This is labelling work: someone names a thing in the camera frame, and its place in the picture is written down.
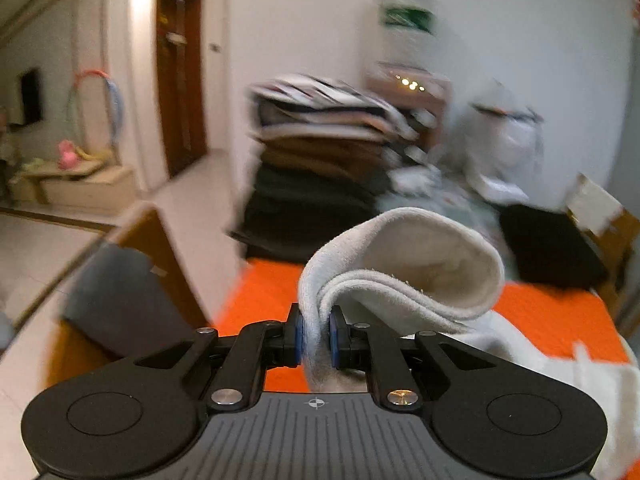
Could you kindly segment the white fleece hoodie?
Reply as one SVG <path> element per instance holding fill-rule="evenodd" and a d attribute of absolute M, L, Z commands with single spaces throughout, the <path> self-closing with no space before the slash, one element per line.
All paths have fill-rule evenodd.
<path fill-rule="evenodd" d="M 506 284 L 496 248 L 479 232 L 440 214 L 396 208 L 355 226 L 320 248 L 298 282 L 309 388 L 347 392 L 364 387 L 362 374 L 340 372 L 331 363 L 329 317 L 341 307 L 350 318 L 384 324 L 400 336 L 436 330 L 588 393 L 584 373 L 577 382 L 554 376 L 547 358 L 497 313 Z M 594 400 L 603 408 L 609 436 L 614 425 L 608 416 L 616 413 L 616 403 Z M 622 427 L 639 445 L 639 423 Z M 617 453 L 605 441 L 592 473 L 598 479 L 637 478 L 639 452 Z"/>

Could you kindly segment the black fabric storage bag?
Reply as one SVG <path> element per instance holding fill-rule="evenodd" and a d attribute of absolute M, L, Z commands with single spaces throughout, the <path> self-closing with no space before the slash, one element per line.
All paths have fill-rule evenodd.
<path fill-rule="evenodd" d="M 590 290 L 608 279 L 597 252 L 567 214 L 510 205 L 500 212 L 499 226 L 525 283 Z"/>

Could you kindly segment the wall-mounted black television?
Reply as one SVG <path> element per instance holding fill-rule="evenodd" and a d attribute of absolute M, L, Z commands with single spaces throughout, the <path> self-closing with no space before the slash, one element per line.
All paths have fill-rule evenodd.
<path fill-rule="evenodd" d="M 42 119 L 40 70 L 32 68 L 20 76 L 22 125 L 29 126 Z"/>

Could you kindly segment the wooden chair with grey garment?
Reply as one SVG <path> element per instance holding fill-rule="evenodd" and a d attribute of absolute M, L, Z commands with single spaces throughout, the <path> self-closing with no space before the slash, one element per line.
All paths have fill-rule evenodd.
<path fill-rule="evenodd" d="M 80 270 L 56 324 L 46 385 L 164 348 L 206 326 L 160 211 L 147 206 Z"/>

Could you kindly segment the brown wooden door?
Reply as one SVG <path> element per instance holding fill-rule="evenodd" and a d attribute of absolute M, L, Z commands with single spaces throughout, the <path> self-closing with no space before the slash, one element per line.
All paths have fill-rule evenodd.
<path fill-rule="evenodd" d="M 156 0 L 157 101 L 172 178 L 207 154 L 201 24 L 202 0 Z"/>

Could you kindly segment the low wooden TV cabinet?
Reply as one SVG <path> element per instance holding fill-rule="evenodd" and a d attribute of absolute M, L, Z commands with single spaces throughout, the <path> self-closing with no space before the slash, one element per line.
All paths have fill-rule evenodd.
<path fill-rule="evenodd" d="M 82 160 L 72 169 L 57 162 L 32 162 L 9 180 L 12 195 L 21 203 L 116 216 L 137 200 L 134 170 Z"/>

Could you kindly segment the orange patterned table mat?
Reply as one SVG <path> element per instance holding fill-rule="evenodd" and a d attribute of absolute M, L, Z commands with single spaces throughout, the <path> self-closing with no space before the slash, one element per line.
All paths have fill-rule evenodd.
<path fill-rule="evenodd" d="M 218 333 L 231 336 L 253 322 L 285 320 L 302 272 L 300 264 L 250 260 L 215 318 Z M 496 311 L 547 358 L 554 376 L 577 382 L 584 373 L 589 394 L 616 403 L 616 413 L 608 416 L 614 427 L 606 443 L 617 453 L 637 454 L 639 445 L 622 425 L 639 422 L 639 367 L 602 300 L 591 292 L 509 283 Z"/>

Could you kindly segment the stack of folded clothes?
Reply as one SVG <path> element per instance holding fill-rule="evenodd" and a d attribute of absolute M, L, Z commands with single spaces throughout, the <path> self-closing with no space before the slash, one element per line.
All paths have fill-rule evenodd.
<path fill-rule="evenodd" d="M 448 79 L 393 65 L 362 90 L 304 74 L 252 84 L 258 162 L 229 233 L 244 259 L 304 263 L 376 216 L 393 170 L 426 161 L 450 94 Z"/>

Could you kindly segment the water dispenser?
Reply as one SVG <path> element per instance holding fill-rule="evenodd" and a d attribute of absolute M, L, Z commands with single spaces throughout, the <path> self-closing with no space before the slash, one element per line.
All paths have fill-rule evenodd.
<path fill-rule="evenodd" d="M 452 95 L 449 78 L 433 72 L 437 0 L 375 0 L 378 57 L 367 88 L 398 109 L 425 151 L 437 145 Z"/>

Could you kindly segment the pink kettlebell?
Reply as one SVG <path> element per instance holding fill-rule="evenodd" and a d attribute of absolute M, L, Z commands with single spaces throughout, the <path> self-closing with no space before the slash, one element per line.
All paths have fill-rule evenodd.
<path fill-rule="evenodd" d="M 61 170 L 71 170 L 80 162 L 80 157 L 76 152 L 75 144 L 70 140 L 63 140 L 58 144 L 58 168 Z"/>

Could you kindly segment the white plastic bag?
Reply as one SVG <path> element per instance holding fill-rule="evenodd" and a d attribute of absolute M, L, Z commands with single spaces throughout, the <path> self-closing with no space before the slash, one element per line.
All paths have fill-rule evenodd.
<path fill-rule="evenodd" d="M 526 181 L 544 157 L 544 118 L 518 102 L 498 80 L 491 81 L 470 107 L 471 125 L 464 140 L 469 187 L 488 203 L 528 203 Z"/>

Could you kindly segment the colourful hula hoop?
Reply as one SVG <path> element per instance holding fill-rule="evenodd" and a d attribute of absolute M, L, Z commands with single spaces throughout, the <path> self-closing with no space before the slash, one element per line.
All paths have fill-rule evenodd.
<path fill-rule="evenodd" d="M 66 99 L 65 135 L 76 156 L 120 166 L 124 111 L 124 99 L 109 74 L 97 68 L 74 73 Z"/>

